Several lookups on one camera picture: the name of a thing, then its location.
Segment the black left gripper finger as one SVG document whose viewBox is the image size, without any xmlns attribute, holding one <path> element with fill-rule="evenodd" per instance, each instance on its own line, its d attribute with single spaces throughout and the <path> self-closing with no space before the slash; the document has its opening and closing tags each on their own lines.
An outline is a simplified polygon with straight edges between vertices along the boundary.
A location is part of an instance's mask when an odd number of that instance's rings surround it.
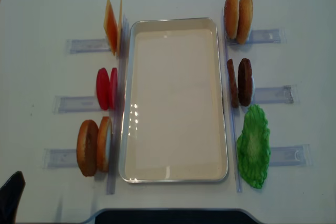
<svg viewBox="0 0 336 224">
<path fill-rule="evenodd" d="M 1 223 L 16 223 L 17 209 L 25 185 L 23 173 L 17 171 L 1 187 Z"/>
</svg>

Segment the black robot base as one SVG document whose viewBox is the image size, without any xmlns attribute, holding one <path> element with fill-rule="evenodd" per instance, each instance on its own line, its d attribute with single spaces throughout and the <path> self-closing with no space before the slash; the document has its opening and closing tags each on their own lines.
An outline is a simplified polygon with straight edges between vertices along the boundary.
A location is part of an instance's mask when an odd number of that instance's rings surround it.
<svg viewBox="0 0 336 224">
<path fill-rule="evenodd" d="M 95 223 L 257 223 L 235 210 L 108 210 Z"/>
</svg>

